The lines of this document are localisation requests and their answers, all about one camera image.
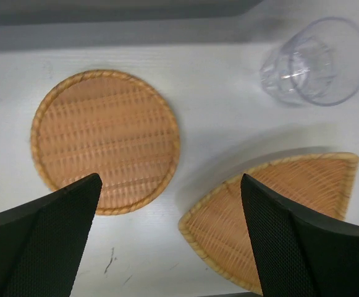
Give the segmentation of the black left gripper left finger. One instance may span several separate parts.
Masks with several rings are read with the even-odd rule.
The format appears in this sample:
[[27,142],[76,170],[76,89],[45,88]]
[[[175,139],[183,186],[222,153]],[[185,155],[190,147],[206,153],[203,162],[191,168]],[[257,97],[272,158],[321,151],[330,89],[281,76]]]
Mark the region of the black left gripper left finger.
[[70,296],[102,184],[93,173],[0,212],[0,296]]

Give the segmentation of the triangular orange woven tray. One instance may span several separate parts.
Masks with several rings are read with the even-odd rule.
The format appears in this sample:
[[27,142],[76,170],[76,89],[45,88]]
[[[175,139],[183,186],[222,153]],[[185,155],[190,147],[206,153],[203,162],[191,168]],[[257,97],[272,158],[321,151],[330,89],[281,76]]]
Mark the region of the triangular orange woven tray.
[[[359,156],[312,153],[268,161],[245,170],[273,191],[329,217],[344,220]],[[179,221],[179,231],[215,272],[262,294],[242,208],[238,174],[215,187]]]

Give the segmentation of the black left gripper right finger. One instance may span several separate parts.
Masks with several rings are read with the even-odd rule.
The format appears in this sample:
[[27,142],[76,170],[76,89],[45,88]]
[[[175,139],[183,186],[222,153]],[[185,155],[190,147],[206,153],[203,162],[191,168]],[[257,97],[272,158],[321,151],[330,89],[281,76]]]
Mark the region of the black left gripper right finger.
[[292,201],[251,176],[240,183],[263,296],[359,296],[359,226]]

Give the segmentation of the clear plastic cup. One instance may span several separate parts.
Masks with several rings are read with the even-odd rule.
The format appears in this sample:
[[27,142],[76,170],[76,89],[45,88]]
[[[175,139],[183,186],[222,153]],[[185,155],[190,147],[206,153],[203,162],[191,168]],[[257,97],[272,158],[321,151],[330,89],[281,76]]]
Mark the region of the clear plastic cup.
[[330,107],[359,91],[359,25],[324,17],[274,49],[260,69],[262,89],[287,106]]

